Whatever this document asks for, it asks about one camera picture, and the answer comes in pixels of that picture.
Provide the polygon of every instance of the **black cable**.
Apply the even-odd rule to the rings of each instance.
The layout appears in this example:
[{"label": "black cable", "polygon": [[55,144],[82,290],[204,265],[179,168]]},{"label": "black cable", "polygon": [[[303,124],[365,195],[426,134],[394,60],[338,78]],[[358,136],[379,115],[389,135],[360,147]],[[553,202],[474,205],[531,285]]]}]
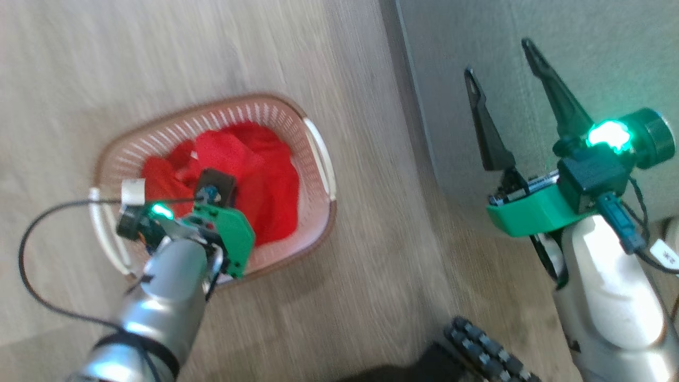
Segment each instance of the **black cable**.
[{"label": "black cable", "polygon": [[[170,203],[170,204],[175,204],[175,203],[188,203],[188,202],[193,202],[195,201],[194,198],[186,198],[186,199],[164,199],[164,200],[158,200],[158,201],[152,201],[149,202],[148,204],[151,203]],[[66,202],[66,203],[61,203],[58,205],[55,205],[53,207],[50,207],[49,209],[43,211],[38,215],[33,221],[29,224],[28,228],[24,231],[24,234],[21,237],[21,242],[19,244],[19,250],[18,250],[18,263],[19,263],[19,275],[21,276],[21,281],[24,284],[24,288],[26,288],[26,291],[35,299],[38,304],[40,304],[42,307],[46,308],[47,310],[50,310],[54,313],[64,315],[66,317],[69,317],[71,319],[77,319],[80,321],[85,321],[85,322],[92,322],[94,324],[102,325],[110,329],[117,330],[118,332],[121,333],[128,333],[130,335],[130,338],[132,338],[133,343],[136,345],[137,350],[139,350],[139,353],[141,357],[144,359],[144,361],[149,365],[149,368],[151,369],[151,374],[153,375],[153,380],[156,382],[160,382],[160,375],[158,374],[158,370],[155,367],[155,364],[151,360],[151,357],[149,354],[146,352],[146,349],[144,349],[144,346],[141,344],[140,340],[133,335],[132,333],[129,333],[125,330],[125,328],[121,327],[120,325],[117,325],[113,322],[109,322],[105,319],[97,318],[97,317],[92,317],[88,315],[82,315],[73,311],[69,311],[60,307],[57,307],[56,305],[53,305],[52,303],[48,302],[38,292],[35,290],[33,285],[31,285],[31,282],[29,281],[28,276],[26,275],[26,244],[28,243],[29,237],[35,227],[46,217],[49,215],[52,215],[53,213],[56,213],[58,211],[62,211],[64,209],[72,208],[72,207],[84,207],[87,205],[91,204],[121,204],[122,201],[120,199],[103,199],[103,200],[90,200],[90,199],[85,199],[81,201],[71,201],[71,202]]]},{"label": "black cable", "polygon": [[642,235],[644,236],[644,240],[648,242],[648,240],[650,240],[650,229],[648,227],[648,209],[646,208],[646,202],[644,202],[644,194],[641,192],[641,187],[639,187],[639,183],[637,183],[636,179],[630,176],[629,182],[632,185],[632,188],[634,189],[634,194],[636,195],[637,201],[639,202],[639,207],[641,207],[641,212],[643,216],[641,222]]},{"label": "black cable", "polygon": [[679,312],[679,296],[674,300],[674,306],[672,306],[672,312],[669,313],[669,318],[672,322],[677,321],[677,312]]},{"label": "black cable", "polygon": [[[634,194],[636,195],[637,201],[639,202],[639,207],[641,207],[643,218],[639,218],[639,216],[627,203],[623,202],[623,206],[625,207],[629,215],[632,217],[632,219],[639,223],[642,229],[642,236],[644,237],[644,240],[648,243],[650,239],[650,228],[648,227],[648,209],[646,208],[646,203],[644,202],[644,195],[641,192],[641,187],[639,187],[639,183],[637,183],[636,179],[630,176],[629,182],[632,185],[632,188],[634,188]],[[649,256],[646,253],[646,250],[637,251],[635,252],[635,254],[639,256],[639,258],[643,262],[647,263],[648,265],[657,269],[658,271],[661,271],[663,273],[669,273],[670,275],[679,275],[679,270],[668,268],[666,266],[663,266],[662,264],[659,264],[657,261],[654,261],[651,258],[651,256]]]}]

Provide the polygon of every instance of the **wooden floor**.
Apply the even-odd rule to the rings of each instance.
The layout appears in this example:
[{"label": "wooden floor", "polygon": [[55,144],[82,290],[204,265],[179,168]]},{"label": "wooden floor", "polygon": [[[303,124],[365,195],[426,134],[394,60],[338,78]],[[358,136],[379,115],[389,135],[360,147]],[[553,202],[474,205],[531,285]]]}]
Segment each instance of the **wooden floor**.
[{"label": "wooden floor", "polygon": [[[483,211],[462,221],[438,191],[394,17],[375,0],[0,1],[1,379],[60,380],[101,333],[22,289],[29,220],[84,197],[126,130],[265,90],[325,138],[337,224],[309,257],[218,291],[180,380],[332,381],[408,364],[463,314],[543,381],[579,381],[530,244],[481,229]],[[49,220],[28,256],[39,290],[78,311],[106,316],[125,288],[86,211]]]}]

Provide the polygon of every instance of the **silver metal arm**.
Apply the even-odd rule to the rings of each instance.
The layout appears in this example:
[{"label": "silver metal arm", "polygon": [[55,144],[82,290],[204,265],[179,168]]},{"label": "silver metal arm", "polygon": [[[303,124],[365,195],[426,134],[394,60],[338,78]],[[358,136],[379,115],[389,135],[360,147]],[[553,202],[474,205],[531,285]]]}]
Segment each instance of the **silver metal arm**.
[{"label": "silver metal arm", "polygon": [[566,227],[561,242],[568,282],[553,297],[583,380],[679,380],[677,332],[636,256],[599,215]]},{"label": "silver metal arm", "polygon": [[[112,321],[137,335],[162,382],[174,381],[196,339],[212,277],[219,271],[219,253],[210,259],[203,245],[191,239],[166,238],[148,261],[144,276],[129,290]],[[72,381],[153,381],[146,361],[130,336],[108,333],[92,349]]]}]

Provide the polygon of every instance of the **green led light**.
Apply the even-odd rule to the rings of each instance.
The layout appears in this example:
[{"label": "green led light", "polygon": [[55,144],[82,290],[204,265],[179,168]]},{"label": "green led light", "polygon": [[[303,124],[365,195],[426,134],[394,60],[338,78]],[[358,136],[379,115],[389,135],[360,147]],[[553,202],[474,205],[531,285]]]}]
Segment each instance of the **green led light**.
[{"label": "green led light", "polygon": [[616,153],[620,153],[631,147],[632,134],[627,125],[620,121],[604,121],[587,133],[588,146],[601,142],[607,143]]},{"label": "green led light", "polygon": [[151,211],[158,215],[163,215],[164,217],[172,220],[175,218],[175,214],[169,208],[163,206],[162,204],[154,204],[151,207]]}]

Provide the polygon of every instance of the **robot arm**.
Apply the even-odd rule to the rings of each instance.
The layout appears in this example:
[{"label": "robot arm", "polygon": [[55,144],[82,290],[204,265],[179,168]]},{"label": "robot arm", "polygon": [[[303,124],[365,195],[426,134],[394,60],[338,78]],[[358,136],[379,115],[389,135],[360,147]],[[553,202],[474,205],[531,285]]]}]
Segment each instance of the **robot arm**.
[{"label": "robot arm", "polygon": [[522,46],[556,117],[553,152],[560,160],[557,171],[524,180],[467,69],[484,168],[503,171],[487,208],[491,220],[512,237],[531,238],[556,282],[557,312],[584,381],[674,381],[679,338],[634,256],[648,259],[647,229],[637,232],[619,200],[629,182],[640,193],[630,177],[634,167],[649,169],[674,155],[672,132],[647,108],[594,124],[532,41]]},{"label": "robot arm", "polygon": [[154,382],[149,365],[130,340],[135,336],[161,382],[175,381],[196,339],[211,281],[219,276],[223,256],[211,257],[201,243],[191,239],[163,243],[112,317],[127,334],[104,335],[73,380]]},{"label": "robot arm", "polygon": [[233,178],[208,169],[198,185],[194,212],[181,219],[161,203],[124,206],[118,235],[143,241],[151,259],[110,320],[124,330],[106,333],[72,381],[177,380],[217,279],[241,277],[255,242],[228,207]]}]

